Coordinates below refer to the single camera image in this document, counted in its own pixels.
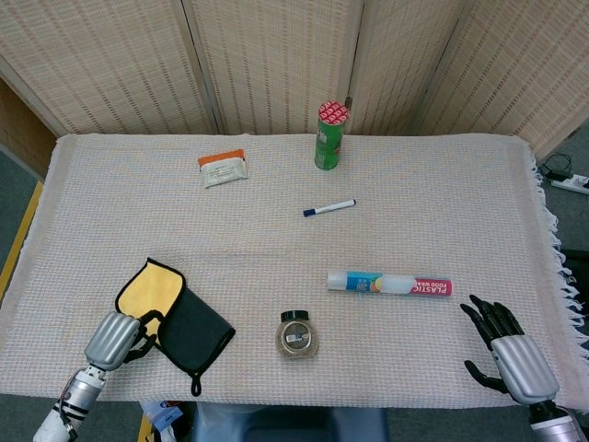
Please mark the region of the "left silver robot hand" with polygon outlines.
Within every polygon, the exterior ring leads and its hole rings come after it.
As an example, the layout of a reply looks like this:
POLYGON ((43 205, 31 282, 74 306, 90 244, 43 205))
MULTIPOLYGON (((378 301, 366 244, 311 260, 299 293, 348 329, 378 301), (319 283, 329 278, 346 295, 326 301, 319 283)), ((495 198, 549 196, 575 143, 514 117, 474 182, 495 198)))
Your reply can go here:
POLYGON ((156 344, 156 335, 147 331, 147 324, 155 319, 162 320, 163 315, 154 309, 139 319, 120 312, 109 313, 86 347, 87 362, 110 372, 145 357, 156 344))

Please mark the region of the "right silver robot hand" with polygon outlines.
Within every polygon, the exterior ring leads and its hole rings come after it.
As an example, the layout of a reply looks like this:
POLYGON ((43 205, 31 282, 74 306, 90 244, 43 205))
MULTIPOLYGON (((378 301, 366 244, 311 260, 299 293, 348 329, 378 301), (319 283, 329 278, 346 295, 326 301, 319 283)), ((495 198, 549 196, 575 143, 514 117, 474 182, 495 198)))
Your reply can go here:
POLYGON ((517 403, 532 406, 553 401, 560 385, 534 339, 525 334, 505 305, 471 295, 460 308, 468 315, 491 353, 499 376, 483 374, 471 360, 465 368, 481 386, 508 394, 517 403))

